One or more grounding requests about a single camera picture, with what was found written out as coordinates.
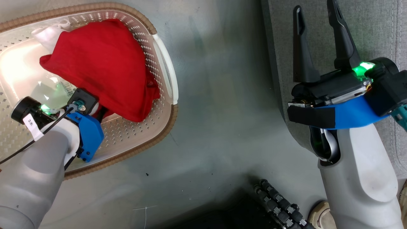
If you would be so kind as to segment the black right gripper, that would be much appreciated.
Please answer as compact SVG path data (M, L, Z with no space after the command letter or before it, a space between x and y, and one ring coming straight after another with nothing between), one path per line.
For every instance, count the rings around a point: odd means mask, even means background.
M385 73L399 72L390 59L380 57L362 62L350 30L336 0L327 0L329 24L333 28L336 59L339 70L320 76L314 67L307 43L307 27L301 6L293 9L293 81L299 84L291 90L293 99L288 106L322 107L341 103L363 95L374 81L365 75L374 67L383 66Z

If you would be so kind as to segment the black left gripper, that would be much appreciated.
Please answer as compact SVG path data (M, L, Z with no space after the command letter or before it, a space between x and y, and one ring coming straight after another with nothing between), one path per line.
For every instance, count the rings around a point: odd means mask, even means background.
M11 119L20 124L24 124L23 118L31 114L38 127L44 128L46 125L56 121L61 114L60 112L65 112L64 106L60 108L49 108L32 97L24 97L15 105L11 112Z

